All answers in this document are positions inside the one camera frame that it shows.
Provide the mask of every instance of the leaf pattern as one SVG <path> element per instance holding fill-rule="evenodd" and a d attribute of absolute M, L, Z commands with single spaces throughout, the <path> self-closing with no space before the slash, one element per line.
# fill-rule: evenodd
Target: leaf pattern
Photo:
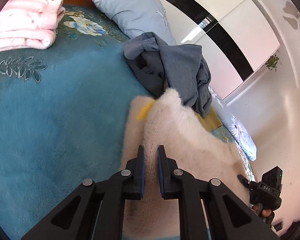
<path fill-rule="evenodd" d="M 34 60 L 33 56 L 14 59 L 9 57 L 7 60 L 0 60 L 0 76 L 12 77 L 14 73 L 17 78 L 23 77 L 27 81 L 32 77 L 36 83 L 40 83 L 41 75 L 39 71 L 47 68 L 47 65 L 44 65 L 42 62 L 42 60 Z"/>

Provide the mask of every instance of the yellow patch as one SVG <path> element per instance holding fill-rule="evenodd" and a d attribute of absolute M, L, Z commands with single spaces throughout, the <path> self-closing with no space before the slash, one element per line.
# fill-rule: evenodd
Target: yellow patch
<path fill-rule="evenodd" d="M 137 120 L 143 120 L 146 119 L 148 116 L 148 113 L 150 111 L 150 109 L 152 108 L 153 104 L 155 103 L 155 100 L 151 100 L 151 102 L 149 102 L 148 104 L 146 104 L 139 112 L 139 114 L 137 114 Z"/>

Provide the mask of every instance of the floral pillow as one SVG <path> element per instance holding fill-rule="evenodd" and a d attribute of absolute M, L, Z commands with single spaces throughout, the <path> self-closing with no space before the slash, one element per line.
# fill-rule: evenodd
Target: floral pillow
<path fill-rule="evenodd" d="M 257 158 L 257 148 L 244 125 L 231 113 L 220 96 L 209 86 L 212 95 L 211 107 L 220 118 L 223 125 L 233 135 L 248 158 L 254 161 Z"/>
<path fill-rule="evenodd" d="M 169 45 L 176 44 L 159 0 L 92 1 L 100 11 L 114 20 L 129 38 L 145 32 L 154 32 Z"/>

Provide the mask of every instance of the black glossy stripe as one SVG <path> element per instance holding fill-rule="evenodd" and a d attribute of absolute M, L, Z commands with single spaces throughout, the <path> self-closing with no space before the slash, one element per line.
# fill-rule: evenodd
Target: black glossy stripe
<path fill-rule="evenodd" d="M 205 32 L 211 29 L 218 21 L 195 0 L 166 0 L 186 14 Z"/>
<path fill-rule="evenodd" d="M 209 32 L 207 32 L 207 35 L 222 50 L 242 80 L 245 81 L 253 73 L 253 69 L 238 45 L 234 42 L 226 30 L 217 23 L 210 29 Z"/>

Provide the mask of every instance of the black camera device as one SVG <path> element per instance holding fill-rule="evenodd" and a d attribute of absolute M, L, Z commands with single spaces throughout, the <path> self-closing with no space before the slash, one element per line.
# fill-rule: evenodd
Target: black camera device
<path fill-rule="evenodd" d="M 260 182 L 248 181 L 244 176 L 238 175 L 239 181 L 249 189 L 250 203 L 258 204 L 261 212 L 264 209 L 277 210 L 281 206 L 280 193 L 282 190 L 282 170 L 277 166 L 262 175 Z"/>

